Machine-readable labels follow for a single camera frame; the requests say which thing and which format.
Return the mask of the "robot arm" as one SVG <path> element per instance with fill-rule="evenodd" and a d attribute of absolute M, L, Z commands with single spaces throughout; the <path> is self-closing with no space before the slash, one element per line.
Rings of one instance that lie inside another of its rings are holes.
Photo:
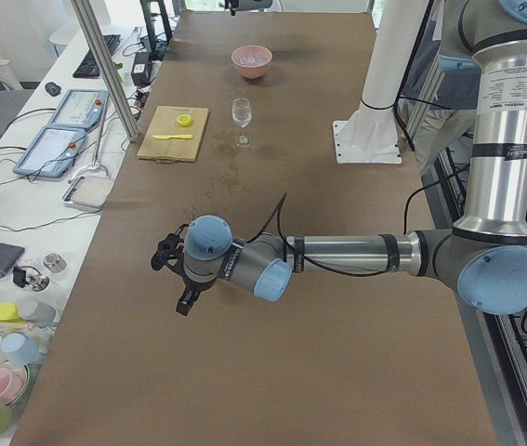
<path fill-rule="evenodd" d="M 284 236 L 244 241 L 218 216 L 200 216 L 159 242 L 151 266 L 185 284 L 187 314 L 199 294 L 226 281 L 274 302 L 295 273 L 350 277 L 405 271 L 436 279 L 485 313 L 527 308 L 527 1 L 449 1 L 445 58 L 481 68 L 463 215 L 448 230 L 402 235 Z"/>

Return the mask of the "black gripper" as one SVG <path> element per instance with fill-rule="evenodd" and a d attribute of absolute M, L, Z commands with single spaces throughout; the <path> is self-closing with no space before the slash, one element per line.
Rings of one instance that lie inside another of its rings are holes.
<path fill-rule="evenodd" d="M 181 233 L 189 225 L 181 224 L 174 232 L 169 233 L 163 240 L 158 242 L 155 253 L 151 259 L 151 268 L 155 271 L 167 267 L 177 274 L 185 284 L 185 290 L 178 299 L 176 313 L 188 316 L 193 305 L 198 300 L 202 291 L 207 289 L 206 282 L 196 282 L 190 279 L 184 270 L 183 242 Z"/>

